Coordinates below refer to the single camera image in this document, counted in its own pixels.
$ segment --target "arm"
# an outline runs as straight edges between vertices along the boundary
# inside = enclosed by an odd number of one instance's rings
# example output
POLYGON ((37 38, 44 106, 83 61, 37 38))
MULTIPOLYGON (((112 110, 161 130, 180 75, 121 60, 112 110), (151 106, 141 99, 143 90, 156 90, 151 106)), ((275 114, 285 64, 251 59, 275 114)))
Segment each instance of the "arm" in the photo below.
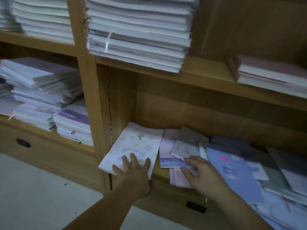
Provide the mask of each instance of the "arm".
POLYGON ((240 196, 232 191, 214 166, 201 157, 185 158, 185 161, 197 168, 195 177, 190 170, 181 170, 200 194, 212 199, 220 207, 226 218, 236 230, 273 230, 240 196))
POLYGON ((77 229, 120 229, 133 203, 151 193, 152 183, 148 181, 147 172, 150 159, 147 158, 144 166, 139 167, 134 154, 130 154, 131 166, 126 158, 122 157, 125 172, 115 165, 113 171, 119 178, 119 183, 111 193, 87 209, 64 230, 77 229))

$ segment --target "black drawer handle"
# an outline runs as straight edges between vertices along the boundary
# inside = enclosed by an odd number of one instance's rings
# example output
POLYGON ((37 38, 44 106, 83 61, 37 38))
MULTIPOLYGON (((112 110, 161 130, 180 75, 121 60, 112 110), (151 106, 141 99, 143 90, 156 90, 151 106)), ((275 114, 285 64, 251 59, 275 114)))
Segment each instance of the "black drawer handle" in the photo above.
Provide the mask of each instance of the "black drawer handle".
POLYGON ((192 203, 192 202, 187 202, 187 207, 191 208, 195 211, 199 211, 201 213, 205 213, 207 211, 207 209, 205 207, 198 205, 198 204, 195 204, 195 203, 192 203))
POLYGON ((24 147, 27 147, 27 148, 30 148, 31 145, 28 143, 28 142, 25 142, 24 140, 22 139, 16 139, 17 140, 17 143, 24 146, 24 147))

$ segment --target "drawer front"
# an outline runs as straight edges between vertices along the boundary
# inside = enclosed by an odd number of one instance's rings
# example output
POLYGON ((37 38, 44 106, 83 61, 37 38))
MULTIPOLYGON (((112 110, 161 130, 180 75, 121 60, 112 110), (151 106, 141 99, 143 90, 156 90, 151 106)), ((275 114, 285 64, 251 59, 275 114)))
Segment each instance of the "drawer front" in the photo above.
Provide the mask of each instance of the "drawer front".
MULTIPOLYGON (((172 187, 164 181, 153 178, 152 193, 136 201, 134 206, 151 212, 173 222, 195 230, 232 229, 218 206, 205 199, 192 189, 172 187), (201 205, 205 213, 186 207, 187 202, 201 205)), ((112 187, 117 185, 117 177, 112 176, 112 187)))
POLYGON ((0 124, 0 152, 66 178, 88 188, 101 191, 98 166, 94 157, 71 150, 45 139, 0 124), (20 145, 17 139, 29 143, 20 145))

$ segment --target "wooden cabinet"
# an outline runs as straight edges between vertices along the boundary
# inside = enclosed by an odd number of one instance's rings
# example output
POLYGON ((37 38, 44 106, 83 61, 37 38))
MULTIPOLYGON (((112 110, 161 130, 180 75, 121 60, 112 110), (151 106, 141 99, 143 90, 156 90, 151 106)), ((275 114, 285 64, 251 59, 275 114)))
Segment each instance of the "wooden cabinet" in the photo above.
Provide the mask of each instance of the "wooden cabinet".
MULTIPOLYGON (((211 137, 246 139, 306 156, 307 100, 235 82, 225 58, 238 53, 307 66, 306 0, 200 0, 192 45, 180 73, 89 54, 84 0, 67 0, 74 45, 0 31, 0 58, 32 56, 80 69, 94 147, 76 145, 0 117, 0 151, 92 189, 109 193, 116 178, 97 166, 129 121, 144 127, 187 126, 211 137), (18 145, 20 138, 30 148, 18 145)), ((158 162, 153 194, 136 206, 193 229, 228 229, 218 208, 191 189, 169 185, 158 162), (205 214, 186 207, 192 201, 205 214)))

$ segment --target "floor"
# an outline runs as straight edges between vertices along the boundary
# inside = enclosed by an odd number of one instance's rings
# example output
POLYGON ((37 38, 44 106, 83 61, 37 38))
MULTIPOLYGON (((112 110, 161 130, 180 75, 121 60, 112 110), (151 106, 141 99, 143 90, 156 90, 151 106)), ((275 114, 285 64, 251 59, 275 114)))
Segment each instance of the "floor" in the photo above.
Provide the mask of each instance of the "floor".
MULTIPOLYGON (((0 153, 0 229, 62 229, 101 198, 94 190, 0 153)), ((129 229, 189 230, 137 207, 121 227, 129 229)))

